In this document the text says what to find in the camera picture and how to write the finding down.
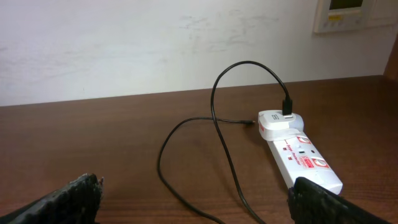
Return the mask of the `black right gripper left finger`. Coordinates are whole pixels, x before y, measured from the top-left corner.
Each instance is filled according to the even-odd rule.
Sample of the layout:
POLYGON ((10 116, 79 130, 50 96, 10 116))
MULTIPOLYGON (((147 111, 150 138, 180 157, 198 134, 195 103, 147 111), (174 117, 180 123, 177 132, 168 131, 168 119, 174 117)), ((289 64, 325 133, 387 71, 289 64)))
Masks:
POLYGON ((32 203, 1 217, 13 224, 92 224, 104 194, 104 179, 83 174, 32 203))

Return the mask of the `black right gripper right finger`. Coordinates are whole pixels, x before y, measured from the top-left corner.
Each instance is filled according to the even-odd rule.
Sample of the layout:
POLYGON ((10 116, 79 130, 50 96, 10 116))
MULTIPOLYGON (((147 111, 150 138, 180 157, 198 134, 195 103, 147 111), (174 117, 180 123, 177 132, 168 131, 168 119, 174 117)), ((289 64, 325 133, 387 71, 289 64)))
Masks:
POLYGON ((295 224, 389 224, 305 177, 289 188, 287 203, 295 224))

